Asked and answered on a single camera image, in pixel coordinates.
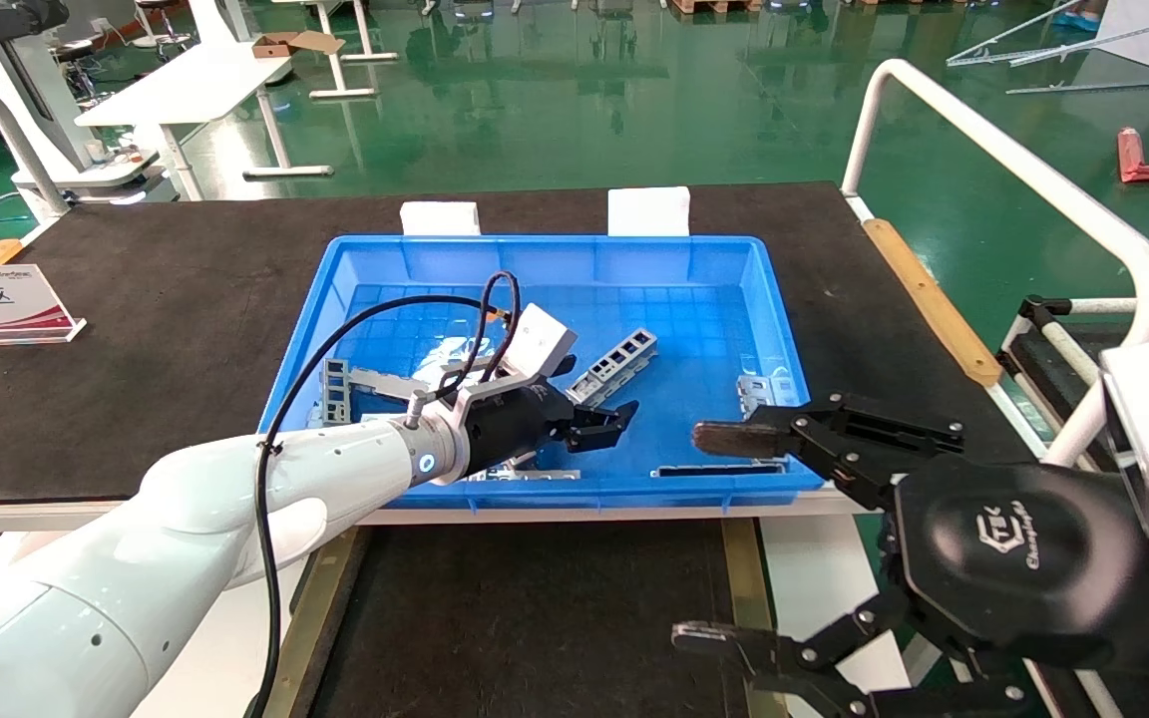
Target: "green floor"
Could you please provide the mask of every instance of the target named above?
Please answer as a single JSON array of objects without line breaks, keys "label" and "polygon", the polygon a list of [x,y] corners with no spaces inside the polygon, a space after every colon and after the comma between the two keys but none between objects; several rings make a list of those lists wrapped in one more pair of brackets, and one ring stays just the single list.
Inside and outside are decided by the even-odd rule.
[{"label": "green floor", "polygon": [[[316,28],[299,6],[249,3],[264,31]],[[291,159],[331,163],[334,177],[245,182],[244,168],[272,161],[249,101],[185,145],[209,199],[839,182],[866,78],[881,60],[908,57],[1149,237],[1149,186],[1118,183],[1115,148],[1118,129],[1132,125],[1149,160],[1149,90],[1004,94],[1146,79],[1148,68],[1104,53],[1017,69],[943,64],[1048,3],[789,1],[722,18],[654,0],[607,0],[601,14],[593,3],[571,11],[527,1],[516,15],[494,5],[491,22],[484,3],[444,3],[432,18],[396,3],[375,0],[373,31],[401,60],[345,69],[350,86],[379,87],[378,99],[310,101],[331,72],[307,53],[293,57],[299,79],[273,91]],[[334,24],[355,47],[347,8]],[[1082,38],[1035,26],[996,51],[1025,49],[1044,32],[1049,44]],[[106,72],[141,64],[133,53],[145,51],[118,51]],[[1120,264],[905,91],[885,101],[862,194],[988,343],[1030,292],[1131,292]]]}]

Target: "white railing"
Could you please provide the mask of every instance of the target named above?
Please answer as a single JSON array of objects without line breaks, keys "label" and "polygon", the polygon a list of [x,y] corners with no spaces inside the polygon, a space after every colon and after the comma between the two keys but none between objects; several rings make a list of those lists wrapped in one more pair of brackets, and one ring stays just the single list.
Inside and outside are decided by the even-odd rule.
[{"label": "white railing", "polygon": [[56,190],[56,183],[51,182],[47,169],[41,167],[41,160],[38,159],[38,154],[33,150],[33,147],[29,146],[29,139],[24,136],[24,131],[20,129],[18,123],[15,122],[11,110],[3,103],[3,100],[0,100],[0,131],[3,132],[8,145],[15,149],[15,155],[20,159],[20,163],[24,164],[22,169],[29,173],[29,177],[33,178],[33,182],[38,186],[38,194],[46,201],[52,216],[60,217],[64,213],[68,213],[69,206],[64,204],[64,199],[61,199],[60,191]]},{"label": "white railing", "polygon": [[[1048,167],[1043,160],[1032,154],[1032,150],[1018,145],[1013,138],[1000,131],[1000,128],[987,122],[956,95],[943,90],[939,83],[911,67],[907,60],[884,61],[876,68],[876,74],[872,74],[871,82],[866,85],[862,115],[858,115],[858,130],[854,134],[849,163],[845,167],[845,179],[840,185],[843,195],[850,199],[858,196],[858,179],[862,178],[866,147],[871,145],[872,129],[876,126],[877,114],[880,113],[880,91],[889,78],[907,86],[930,108],[946,117],[1004,169],[1013,172],[1013,176],[1025,182],[1058,213],[1065,215],[1071,223],[1088,233],[1125,264],[1134,283],[1134,292],[1138,294],[1138,308],[1129,333],[1123,343],[1149,341],[1149,239],[1111,210],[1103,208],[1097,200],[1092,199],[1057,170]],[[1041,461],[1046,464],[1070,466],[1080,454],[1085,453],[1085,447],[1089,446],[1104,424],[1102,381],[1095,381]]]}]

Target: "blue storage crate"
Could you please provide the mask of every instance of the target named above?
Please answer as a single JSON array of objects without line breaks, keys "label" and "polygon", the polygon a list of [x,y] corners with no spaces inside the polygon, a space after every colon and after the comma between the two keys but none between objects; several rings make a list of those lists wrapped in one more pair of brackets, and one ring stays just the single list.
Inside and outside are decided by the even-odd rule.
[{"label": "blue storage crate", "polygon": [[[781,403],[808,400],[769,255],[751,237],[403,238],[347,236],[325,253],[291,347],[277,375],[261,431],[269,427],[291,381],[316,346],[347,317],[388,299],[457,294],[478,299],[498,269],[520,281],[534,303],[578,332],[566,388],[632,331],[658,337],[658,355],[607,401],[641,409],[615,449],[566,454],[543,447],[542,469],[579,469],[578,480],[457,481],[412,487],[390,509],[610,509],[791,503],[820,478],[797,461],[786,472],[758,476],[653,478],[661,465],[737,464],[694,449],[699,419],[739,419],[739,375],[774,377]],[[501,283],[492,303],[509,306]],[[403,306],[363,322],[330,356],[352,366],[411,376],[445,337],[472,337],[478,315],[468,306]],[[492,324],[492,346],[502,329]],[[306,427],[322,381],[307,381],[283,430]]]}]

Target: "white table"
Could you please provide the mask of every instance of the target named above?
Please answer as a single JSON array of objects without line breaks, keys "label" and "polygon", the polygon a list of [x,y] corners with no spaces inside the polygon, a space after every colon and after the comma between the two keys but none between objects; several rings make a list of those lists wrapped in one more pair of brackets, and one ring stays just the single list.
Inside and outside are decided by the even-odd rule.
[{"label": "white table", "polygon": [[290,57],[256,59],[249,41],[216,41],[191,47],[186,53],[151,72],[136,85],[86,110],[74,119],[80,126],[155,124],[188,200],[201,200],[201,190],[172,125],[209,123],[224,117],[254,92],[260,100],[264,126],[273,142],[275,168],[252,168],[246,178],[329,176],[329,164],[292,167],[277,129],[264,82],[290,63]]},{"label": "white table", "polygon": [[[322,31],[331,34],[331,8],[327,5],[337,3],[337,0],[272,0],[273,3],[296,3],[313,5],[318,11],[318,21],[322,23]],[[361,0],[352,0],[352,14],[357,17],[357,32],[361,34],[361,53],[350,55],[327,55],[331,63],[331,76],[334,77],[334,90],[315,90],[309,92],[309,96],[369,96],[377,92],[375,87],[375,76],[371,76],[370,87],[348,87],[344,82],[342,61],[377,61],[396,60],[396,53],[375,53],[375,47],[370,45],[370,28],[367,26],[367,10],[361,5]]]}]

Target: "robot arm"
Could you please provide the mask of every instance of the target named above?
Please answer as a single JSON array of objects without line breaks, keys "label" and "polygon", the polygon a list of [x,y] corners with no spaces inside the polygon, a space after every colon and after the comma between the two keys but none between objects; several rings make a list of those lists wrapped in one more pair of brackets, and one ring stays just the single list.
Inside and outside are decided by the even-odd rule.
[{"label": "robot arm", "polygon": [[[885,587],[802,640],[720,624],[673,627],[673,644],[742,665],[757,689],[822,715],[1021,715],[1016,658],[1149,674],[1149,343],[1103,353],[1123,477],[963,456],[962,424],[897,418],[834,394],[699,423],[710,454],[791,454],[866,509],[885,510]],[[908,624],[972,682],[865,694],[835,665]]]},{"label": "robot arm", "polygon": [[[450,482],[548,441],[615,446],[635,403],[601,412],[547,379],[569,366],[574,335],[537,306],[504,354],[502,376],[429,404],[279,435],[269,465],[278,566],[401,495]],[[263,573],[254,476],[263,435],[164,456],[140,493],[14,564],[0,584],[0,717],[131,715],[229,586]]]}]

